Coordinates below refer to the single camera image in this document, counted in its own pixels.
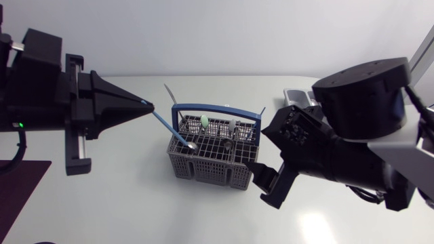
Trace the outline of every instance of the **white wall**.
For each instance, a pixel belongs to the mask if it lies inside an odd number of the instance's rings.
[[[63,38],[85,69],[119,75],[305,75],[409,59],[432,0],[3,0],[3,31]]]

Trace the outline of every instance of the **blue handle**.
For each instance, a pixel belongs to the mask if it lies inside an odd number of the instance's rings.
[[[175,104],[172,107],[172,125],[176,131],[179,131],[178,124],[178,111],[208,111],[215,113],[224,113],[227,115],[234,115],[244,119],[251,119],[255,121],[256,128],[260,129],[261,115],[252,113],[238,108],[230,108],[226,106],[218,106],[211,104]],[[259,146],[260,132],[256,133],[255,145]]]
[[[184,145],[184,146],[189,146],[189,144],[187,143],[187,141],[184,139],[184,138],[182,138],[182,136],[178,133],[178,132],[176,132],[176,130],[174,130],[174,128],[172,128],[172,127],[170,127],[170,125],[163,119],[163,118],[161,118],[161,116],[159,115],[159,114],[157,114],[157,112],[155,112],[155,111],[153,111],[152,112],[152,114],[154,115],[154,116],[156,116],[156,118],[164,125],[164,126],[166,126],[166,128],[168,128],[169,130],[170,130],[170,132],[172,133],[172,134],[174,134],[176,137],[177,137],[177,139]]]

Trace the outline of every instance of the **utensil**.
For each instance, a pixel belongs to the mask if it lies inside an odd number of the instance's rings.
[[[203,128],[203,132],[205,133],[206,128],[210,124],[210,121],[208,120],[208,117],[206,115],[201,116],[201,131]]]
[[[165,86],[165,88],[167,89],[167,92],[169,93],[170,97],[171,97],[172,100],[174,101],[174,104],[178,104],[178,103],[176,102],[176,100],[175,100],[175,96],[174,96],[174,94],[172,93],[172,91],[170,91],[169,87],[168,87],[166,84],[164,84],[164,86]],[[182,116],[182,114],[181,114],[181,111],[178,111],[178,113],[179,113],[179,115],[181,116],[181,119],[182,119],[182,120],[185,120],[184,116]]]
[[[237,122],[235,122],[234,119],[231,119],[231,121],[229,121],[229,136],[233,137],[235,136],[233,133],[235,132],[235,126],[236,126]]]
[[[176,132],[174,128],[172,128],[157,112],[153,111],[152,114],[166,127],[170,130],[170,132],[177,137],[177,139],[184,145],[188,146],[190,149],[194,150],[195,152],[198,149],[198,146],[194,142],[187,142],[182,136]]]
[[[231,139],[226,138],[226,139],[223,140],[223,146],[224,146],[224,149],[226,151],[230,151],[232,149],[232,147],[233,147],[233,144],[234,143],[233,143],[233,141]]]

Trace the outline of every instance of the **metal spoon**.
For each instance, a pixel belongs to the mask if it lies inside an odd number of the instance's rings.
[[[223,146],[226,151],[230,151],[233,147],[233,141],[231,139],[224,139]]]

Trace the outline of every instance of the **spoon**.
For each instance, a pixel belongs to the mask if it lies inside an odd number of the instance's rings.
[[[201,116],[201,131],[203,128],[203,132],[205,133],[206,128],[210,124],[210,121],[208,120],[208,117],[206,115]]]

